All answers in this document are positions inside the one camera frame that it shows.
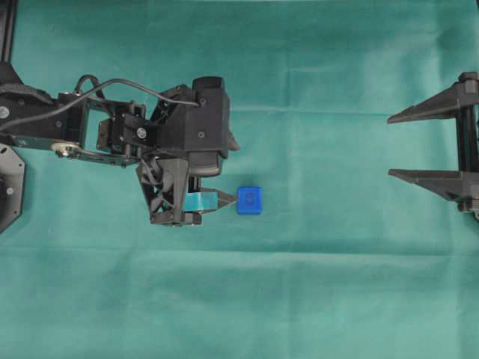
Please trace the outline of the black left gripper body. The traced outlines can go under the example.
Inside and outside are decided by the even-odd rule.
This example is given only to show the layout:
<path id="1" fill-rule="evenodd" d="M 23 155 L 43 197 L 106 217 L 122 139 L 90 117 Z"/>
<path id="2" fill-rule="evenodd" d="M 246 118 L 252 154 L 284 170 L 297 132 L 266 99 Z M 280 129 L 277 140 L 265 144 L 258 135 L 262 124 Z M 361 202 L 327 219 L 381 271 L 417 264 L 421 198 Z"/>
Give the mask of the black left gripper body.
<path id="1" fill-rule="evenodd" d="M 199 225 L 204 213 L 184 212 L 183 203 L 187 193 L 205 188 L 203 178 L 220 175 L 228 158 L 226 90 L 171 89 L 150 119 L 156 125 L 156 141 L 136 168 L 150 222 L 168 227 Z"/>

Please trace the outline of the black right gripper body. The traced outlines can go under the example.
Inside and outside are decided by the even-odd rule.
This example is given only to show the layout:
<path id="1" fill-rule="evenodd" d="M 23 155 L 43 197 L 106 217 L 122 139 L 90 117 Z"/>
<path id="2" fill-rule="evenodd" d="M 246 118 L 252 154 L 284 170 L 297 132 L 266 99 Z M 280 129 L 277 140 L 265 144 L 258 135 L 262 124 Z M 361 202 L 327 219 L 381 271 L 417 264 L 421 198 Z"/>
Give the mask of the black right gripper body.
<path id="1" fill-rule="evenodd" d="M 470 213 L 478 221 L 478 124 L 475 116 L 475 105 L 478 103 L 478 72 L 462 73 L 458 78 L 463 86 L 472 88 L 475 100 L 463 105 L 457 100 L 455 110 L 457 131 L 458 175 L 456 180 L 455 201 L 458 210 Z"/>

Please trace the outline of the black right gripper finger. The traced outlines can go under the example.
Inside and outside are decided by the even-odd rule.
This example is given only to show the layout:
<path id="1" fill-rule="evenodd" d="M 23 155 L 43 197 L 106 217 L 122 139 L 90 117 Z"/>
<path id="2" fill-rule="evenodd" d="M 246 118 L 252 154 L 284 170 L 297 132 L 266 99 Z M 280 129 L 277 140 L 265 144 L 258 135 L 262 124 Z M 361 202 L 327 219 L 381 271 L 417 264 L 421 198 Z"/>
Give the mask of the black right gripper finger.
<path id="1" fill-rule="evenodd" d="M 464 182 L 460 171 L 390 169 L 388 175 L 422 187 L 446 200 L 464 197 Z"/>
<path id="2" fill-rule="evenodd" d="M 453 84 L 435 96 L 390 116 L 387 124 L 451 119 L 460 109 L 462 87 L 461 84 Z"/>

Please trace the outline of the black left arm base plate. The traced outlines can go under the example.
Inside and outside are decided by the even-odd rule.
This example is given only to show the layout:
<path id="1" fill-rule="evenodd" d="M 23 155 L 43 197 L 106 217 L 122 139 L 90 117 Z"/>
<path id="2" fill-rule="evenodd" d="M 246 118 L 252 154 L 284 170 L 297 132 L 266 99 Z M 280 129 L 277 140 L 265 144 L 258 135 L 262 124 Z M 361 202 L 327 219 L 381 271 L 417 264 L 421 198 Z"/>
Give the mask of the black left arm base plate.
<path id="1" fill-rule="evenodd" d="M 1 233 L 22 214 L 25 163 L 6 144 L 1 144 Z"/>

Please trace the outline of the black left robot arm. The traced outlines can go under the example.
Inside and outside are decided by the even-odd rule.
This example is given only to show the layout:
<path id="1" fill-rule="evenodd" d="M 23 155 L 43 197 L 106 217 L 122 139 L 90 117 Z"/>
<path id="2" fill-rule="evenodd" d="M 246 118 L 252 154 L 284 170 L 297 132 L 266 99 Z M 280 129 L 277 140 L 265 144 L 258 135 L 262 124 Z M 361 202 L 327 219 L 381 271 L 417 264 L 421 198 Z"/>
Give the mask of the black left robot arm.
<path id="1" fill-rule="evenodd" d="M 134 166 L 152 224 L 199 225 L 202 216 L 236 197 L 201 181 L 217 177 L 236 142 L 222 78 L 200 77 L 156 93 L 152 112 L 137 102 L 107 99 L 93 76 L 90 90 L 75 86 L 51 97 L 25 85 L 1 64 L 1 228 L 22 213 L 24 161 L 16 148 L 102 165 Z"/>

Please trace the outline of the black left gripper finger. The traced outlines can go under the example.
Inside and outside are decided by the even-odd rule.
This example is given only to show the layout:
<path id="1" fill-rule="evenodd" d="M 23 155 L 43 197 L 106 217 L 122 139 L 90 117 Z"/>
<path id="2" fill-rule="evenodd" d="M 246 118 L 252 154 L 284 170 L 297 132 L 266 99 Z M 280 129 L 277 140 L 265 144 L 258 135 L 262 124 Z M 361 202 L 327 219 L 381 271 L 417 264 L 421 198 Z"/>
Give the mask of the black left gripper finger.
<path id="1" fill-rule="evenodd" d="M 226 150 L 227 151 L 240 151 L 240 145 L 237 143 L 237 140 L 234 137 L 234 134 L 232 133 L 231 130 L 227 130 L 226 132 Z"/>
<path id="2" fill-rule="evenodd" d="M 189 192 L 183 203 L 184 212 L 215 212 L 225 206 L 236 203 L 237 197 L 214 188 L 202 188 Z"/>

